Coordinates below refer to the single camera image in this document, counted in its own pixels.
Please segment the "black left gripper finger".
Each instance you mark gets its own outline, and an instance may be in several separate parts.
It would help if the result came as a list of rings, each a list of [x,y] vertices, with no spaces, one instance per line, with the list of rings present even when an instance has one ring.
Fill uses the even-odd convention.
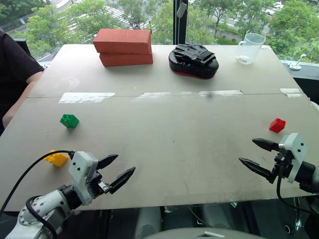
[[[109,193],[114,194],[117,190],[119,190],[126,182],[129,180],[129,178],[133,175],[135,171],[135,167],[132,167],[130,169],[127,169],[124,171],[121,175],[117,177],[117,179],[110,184]]]
[[[96,170],[100,170],[103,169],[105,167],[107,167],[108,165],[110,165],[116,158],[118,157],[117,154],[111,154],[108,155],[106,158],[103,158],[101,160],[99,160]]]

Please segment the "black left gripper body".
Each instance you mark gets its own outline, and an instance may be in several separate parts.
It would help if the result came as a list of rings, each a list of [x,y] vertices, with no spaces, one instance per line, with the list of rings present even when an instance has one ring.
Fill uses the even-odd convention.
[[[111,190],[111,186],[102,181],[102,175],[97,170],[87,179],[87,188],[93,199],[107,194]]]

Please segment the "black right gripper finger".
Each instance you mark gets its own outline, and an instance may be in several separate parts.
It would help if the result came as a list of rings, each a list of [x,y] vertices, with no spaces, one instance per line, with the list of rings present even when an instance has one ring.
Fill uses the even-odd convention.
[[[274,183],[277,176],[273,174],[270,170],[261,167],[258,163],[250,159],[239,157],[239,160],[252,172],[264,177],[269,183]]]
[[[279,144],[271,140],[267,140],[264,138],[254,138],[252,139],[252,142],[258,145],[260,148],[267,150],[269,152],[271,152],[272,150],[276,152],[280,151]]]

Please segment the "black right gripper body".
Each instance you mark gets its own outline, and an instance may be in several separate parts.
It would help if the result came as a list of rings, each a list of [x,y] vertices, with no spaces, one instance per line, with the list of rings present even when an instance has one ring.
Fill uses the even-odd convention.
[[[282,178],[288,178],[289,174],[292,170],[292,160],[294,159],[294,156],[290,150],[287,150],[285,152],[279,152],[277,153],[274,161],[275,165],[272,169],[273,177],[276,178],[280,175],[280,168],[282,168]]]

